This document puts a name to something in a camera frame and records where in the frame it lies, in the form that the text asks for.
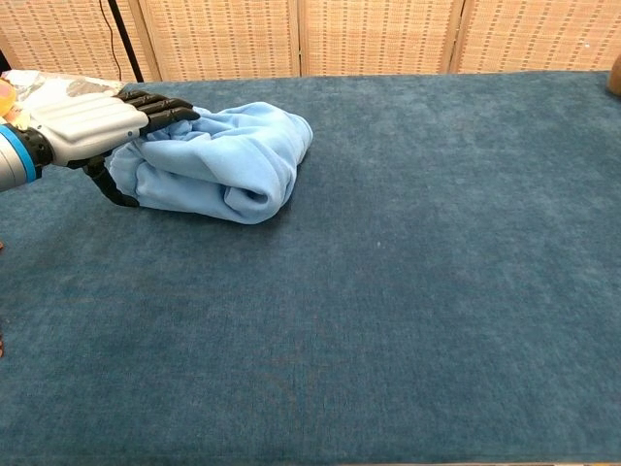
white robotic hand casing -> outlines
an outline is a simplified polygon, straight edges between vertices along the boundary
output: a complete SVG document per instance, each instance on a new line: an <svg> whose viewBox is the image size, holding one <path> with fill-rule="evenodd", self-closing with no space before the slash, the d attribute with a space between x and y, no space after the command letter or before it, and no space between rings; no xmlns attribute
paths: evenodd
<svg viewBox="0 0 621 466"><path fill-rule="evenodd" d="M48 139L53 149L51 163L63 167L128 143L147 125L145 113L103 92L35 109L30 122Z"/></svg>

beige woven panel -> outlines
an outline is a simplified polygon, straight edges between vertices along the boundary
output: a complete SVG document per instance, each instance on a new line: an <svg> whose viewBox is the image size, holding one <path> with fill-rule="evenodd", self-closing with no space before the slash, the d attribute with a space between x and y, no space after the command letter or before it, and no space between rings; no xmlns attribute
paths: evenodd
<svg viewBox="0 0 621 466"><path fill-rule="evenodd" d="M461 0L300 2L305 75L447 71Z"/></svg>
<svg viewBox="0 0 621 466"><path fill-rule="evenodd" d="M292 0L141 0L164 81L299 76Z"/></svg>
<svg viewBox="0 0 621 466"><path fill-rule="evenodd" d="M453 70L609 70L621 0L467 0Z"/></svg>
<svg viewBox="0 0 621 466"><path fill-rule="evenodd" d="M122 81L135 81L108 2L102 0L113 29L114 54ZM144 78L152 79L128 0L118 2ZM0 41L13 68L87 75L118 80L111 32L98 0L14 0L0 9Z"/></svg>

wooden object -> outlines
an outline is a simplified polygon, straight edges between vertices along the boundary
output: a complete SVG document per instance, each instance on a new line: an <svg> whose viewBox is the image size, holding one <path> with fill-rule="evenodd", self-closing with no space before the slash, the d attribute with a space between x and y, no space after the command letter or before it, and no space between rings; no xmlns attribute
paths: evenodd
<svg viewBox="0 0 621 466"><path fill-rule="evenodd" d="M606 86L610 92L621 97L621 54L612 65Z"/></svg>

fleece fabric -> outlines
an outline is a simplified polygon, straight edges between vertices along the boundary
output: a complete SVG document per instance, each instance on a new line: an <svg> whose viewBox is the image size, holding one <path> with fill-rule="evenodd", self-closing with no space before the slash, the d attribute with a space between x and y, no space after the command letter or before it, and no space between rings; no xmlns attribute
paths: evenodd
<svg viewBox="0 0 621 466"><path fill-rule="evenodd" d="M259 223L287 202L312 140L301 117L252 102L156 131L113 153L119 189L141 206Z"/></svg>

robotic finger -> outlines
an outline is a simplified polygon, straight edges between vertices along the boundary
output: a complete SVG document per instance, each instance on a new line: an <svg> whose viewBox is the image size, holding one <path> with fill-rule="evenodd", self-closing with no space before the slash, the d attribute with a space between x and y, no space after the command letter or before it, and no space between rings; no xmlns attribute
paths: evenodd
<svg viewBox="0 0 621 466"><path fill-rule="evenodd" d="M140 136L199 117L188 102L143 90L86 94L36 109L26 130L0 125L0 191L38 180L53 164L83 168L110 200L136 207L116 189L105 158Z"/></svg>

